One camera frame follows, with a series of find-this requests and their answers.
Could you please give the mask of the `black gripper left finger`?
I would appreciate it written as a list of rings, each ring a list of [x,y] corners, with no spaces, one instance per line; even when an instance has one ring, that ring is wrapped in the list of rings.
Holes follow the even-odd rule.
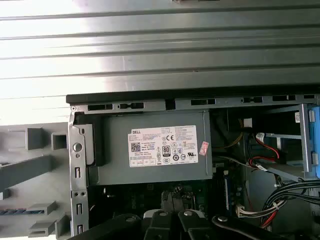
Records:
[[[163,191],[161,209],[144,213],[143,218],[125,213],[73,236],[73,240],[170,240],[172,237],[173,192]]]

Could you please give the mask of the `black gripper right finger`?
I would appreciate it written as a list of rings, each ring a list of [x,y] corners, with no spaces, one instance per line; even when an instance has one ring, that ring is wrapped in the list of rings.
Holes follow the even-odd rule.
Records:
[[[223,215],[211,219],[202,212],[185,209],[178,213],[183,231],[191,240],[281,240],[283,237],[251,225],[243,220]]]

